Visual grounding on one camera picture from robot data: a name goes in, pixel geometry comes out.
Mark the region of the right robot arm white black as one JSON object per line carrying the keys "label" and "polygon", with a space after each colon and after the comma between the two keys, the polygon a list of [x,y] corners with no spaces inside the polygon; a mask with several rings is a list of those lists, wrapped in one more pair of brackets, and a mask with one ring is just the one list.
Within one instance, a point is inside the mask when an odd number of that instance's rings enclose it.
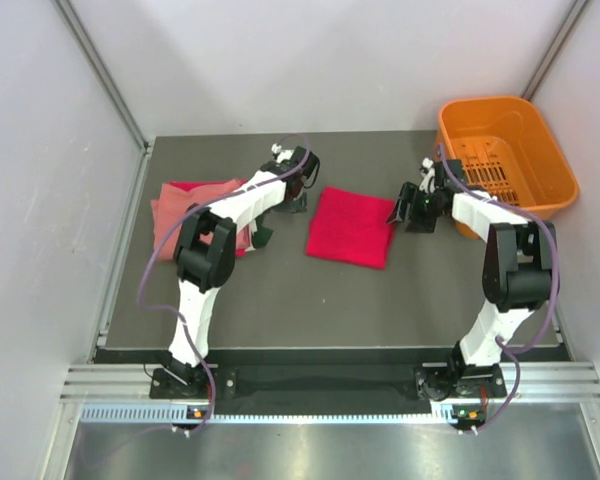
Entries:
{"label": "right robot arm white black", "polygon": [[419,367],[420,396],[448,398],[502,396],[499,363],[520,325],[554,300],[555,229],[505,205],[480,187],[468,185],[457,159],[421,162],[419,183],[402,185],[388,224],[412,233],[431,233],[448,216],[485,242],[481,282],[485,301],[469,332],[451,350],[443,367]]}

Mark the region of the crimson red t shirt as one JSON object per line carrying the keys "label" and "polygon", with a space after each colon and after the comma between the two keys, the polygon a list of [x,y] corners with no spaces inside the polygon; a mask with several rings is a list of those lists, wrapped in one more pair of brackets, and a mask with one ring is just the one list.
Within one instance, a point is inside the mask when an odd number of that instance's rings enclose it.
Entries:
{"label": "crimson red t shirt", "polygon": [[392,209],[393,202],[386,198],[325,187],[309,223],[306,254],[385,269],[394,235],[386,222]]}

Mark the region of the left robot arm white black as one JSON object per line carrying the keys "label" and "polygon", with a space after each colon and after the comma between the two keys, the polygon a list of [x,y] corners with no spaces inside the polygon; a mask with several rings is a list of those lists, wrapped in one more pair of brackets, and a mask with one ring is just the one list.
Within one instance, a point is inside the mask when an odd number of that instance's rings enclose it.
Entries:
{"label": "left robot arm white black", "polygon": [[[152,376],[153,399],[214,399],[216,385],[208,336],[214,305],[233,274],[237,253],[257,246],[257,222],[275,209],[299,211],[306,189],[320,169],[319,158],[306,146],[286,149],[275,143],[272,157],[248,180],[203,187],[183,213],[159,235],[137,293],[147,311],[167,312],[175,330],[160,368]],[[169,256],[176,266],[178,302],[149,304],[146,286],[155,263]]]}

